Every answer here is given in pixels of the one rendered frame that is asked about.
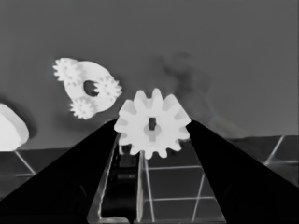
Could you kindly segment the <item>large thick white disc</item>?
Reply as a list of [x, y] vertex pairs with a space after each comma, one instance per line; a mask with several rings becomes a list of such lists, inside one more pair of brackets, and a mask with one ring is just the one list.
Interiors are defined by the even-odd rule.
[[29, 139], [25, 122], [7, 105], [0, 104], [0, 151], [18, 149]]

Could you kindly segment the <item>white round carrier with pins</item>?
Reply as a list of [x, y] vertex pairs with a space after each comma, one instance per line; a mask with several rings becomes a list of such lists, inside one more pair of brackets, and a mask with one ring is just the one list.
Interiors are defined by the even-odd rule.
[[97, 92], [96, 96], [88, 95], [84, 90], [84, 84], [87, 81], [91, 81], [93, 82], [93, 84], [95, 84], [100, 78], [112, 77], [112, 75], [106, 70], [105, 67], [97, 63], [85, 61], [78, 62], [78, 64], [82, 70], [82, 80], [79, 82], [78, 85], [64, 85], [66, 93], [68, 94], [71, 101], [79, 98], [92, 100], [96, 105], [96, 113], [110, 109], [117, 99], [114, 102], [101, 99], [97, 96]]

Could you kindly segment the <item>white gear with keyed hole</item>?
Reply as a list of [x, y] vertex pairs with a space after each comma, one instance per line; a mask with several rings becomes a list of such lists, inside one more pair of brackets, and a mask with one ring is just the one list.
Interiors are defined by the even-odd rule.
[[150, 98], [138, 91], [134, 100], [126, 100], [119, 111], [114, 130], [120, 133], [119, 146], [131, 145], [130, 154], [143, 151], [150, 160], [157, 152], [167, 157], [167, 149], [180, 151], [180, 140], [188, 140], [187, 125], [191, 118], [174, 94], [163, 98], [159, 89], [154, 89]]

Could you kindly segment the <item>dark robot body block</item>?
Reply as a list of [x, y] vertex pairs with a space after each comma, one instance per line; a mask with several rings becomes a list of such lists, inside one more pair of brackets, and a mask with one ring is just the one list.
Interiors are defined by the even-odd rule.
[[94, 195], [90, 224], [137, 224], [144, 214], [144, 153], [131, 155], [131, 145], [121, 147], [117, 135]]

